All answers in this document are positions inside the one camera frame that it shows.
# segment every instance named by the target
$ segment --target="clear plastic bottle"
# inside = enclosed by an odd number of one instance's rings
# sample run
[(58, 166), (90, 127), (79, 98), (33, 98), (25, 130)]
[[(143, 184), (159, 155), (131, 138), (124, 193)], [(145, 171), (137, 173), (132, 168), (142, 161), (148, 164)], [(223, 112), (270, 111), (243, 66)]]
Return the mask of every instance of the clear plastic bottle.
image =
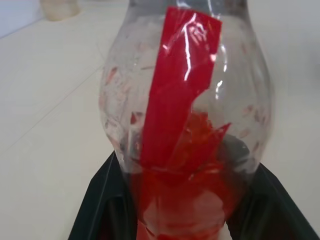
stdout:
[[(168, 174), (168, 169), (140, 163), (168, 6), (194, 9), (222, 21), (210, 86), (192, 103), (175, 152), (168, 156), (171, 167), (180, 165), (181, 156), (194, 146), (208, 142), (216, 130), (226, 132), (210, 157), (182, 178), (181, 172)], [(245, 0), (130, 1), (108, 54), (99, 107), (122, 171), (130, 176), (139, 218), (138, 240), (217, 239), (259, 165), (270, 132), (271, 100), (268, 70)]]

